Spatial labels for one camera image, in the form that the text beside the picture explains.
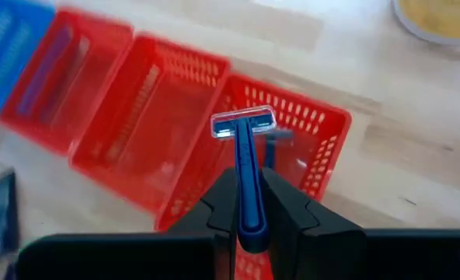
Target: blue basket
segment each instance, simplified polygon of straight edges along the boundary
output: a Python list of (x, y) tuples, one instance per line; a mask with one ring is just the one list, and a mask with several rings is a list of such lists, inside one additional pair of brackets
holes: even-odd
[(54, 14), (48, 6), (0, 0), (0, 111)]

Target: blue object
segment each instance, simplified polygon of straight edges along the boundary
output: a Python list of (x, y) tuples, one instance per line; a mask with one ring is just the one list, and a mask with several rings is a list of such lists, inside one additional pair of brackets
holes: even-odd
[(0, 112), (54, 14), (44, 5), (0, 0)]
[(37, 72), (35, 72), (35, 75), (32, 77), (32, 80), (25, 91), (23, 101), (19, 105), (18, 113), (24, 115), (28, 115), (30, 113), (30, 108), (34, 104), (38, 93), (44, 87), (45, 81), (52, 70), (52, 66), (54, 66), (54, 63), (63, 53), (68, 44), (71, 43), (71, 39), (72, 31), (68, 28), (63, 28), (57, 34), (57, 38), (54, 42), (52, 42), (49, 50), (44, 55), (44, 59), (42, 59)]
[(0, 177), (0, 256), (16, 251), (18, 246), (16, 175), (11, 170)]
[(234, 136), (235, 168), (239, 179), (239, 213), (237, 233), (242, 248), (250, 253), (262, 253), (268, 249), (270, 235), (265, 216), (263, 196), (260, 186), (260, 167), (258, 165), (253, 134), (274, 129), (276, 121), (271, 110), (265, 114), (229, 113), (235, 119), (213, 120), (213, 135), (217, 137)]
[(275, 170), (276, 144), (281, 138), (293, 138), (294, 132), (289, 130), (274, 131), (267, 134), (267, 146), (264, 154), (264, 166)]

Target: razor blade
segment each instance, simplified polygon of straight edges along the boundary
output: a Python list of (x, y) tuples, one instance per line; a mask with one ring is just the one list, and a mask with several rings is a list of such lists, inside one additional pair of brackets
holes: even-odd
[(236, 120), (243, 118), (250, 123), (254, 135), (271, 133), (277, 128), (273, 108), (261, 106), (214, 114), (211, 117), (211, 134), (214, 138), (232, 138), (235, 136)]

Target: plastic basket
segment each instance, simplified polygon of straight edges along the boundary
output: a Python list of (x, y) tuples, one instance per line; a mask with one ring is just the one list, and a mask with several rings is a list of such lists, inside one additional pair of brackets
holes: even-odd
[(139, 36), (71, 165), (157, 212), (209, 119), (228, 67), (224, 58)]
[[(275, 149), (275, 170), (309, 197), (320, 200), (350, 127), (345, 110), (309, 99), (244, 75), (230, 75), (212, 113), (271, 105), (280, 128), (294, 132), (292, 139), (279, 140)], [(256, 140), (261, 164), (265, 141)], [(191, 210), (225, 168), (235, 165), (233, 141), (211, 137), (209, 119), (195, 145), (185, 170), (162, 206), (156, 228), (168, 229)], [(236, 277), (271, 277), (266, 254), (250, 255), (238, 249)]]
[(66, 155), (131, 45), (127, 25), (62, 9), (2, 112), (11, 129)]
[(0, 0), (0, 111), (53, 18), (50, 7)]

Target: wooden surface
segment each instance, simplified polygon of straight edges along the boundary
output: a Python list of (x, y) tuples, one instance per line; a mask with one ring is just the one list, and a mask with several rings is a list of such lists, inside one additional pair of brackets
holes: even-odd
[[(389, 0), (59, 2), (348, 109), (353, 124), (323, 203), (367, 227), (460, 227), (460, 48), (409, 35)], [(0, 162), (18, 173), (23, 243), (152, 230), (150, 215), (3, 128)]]

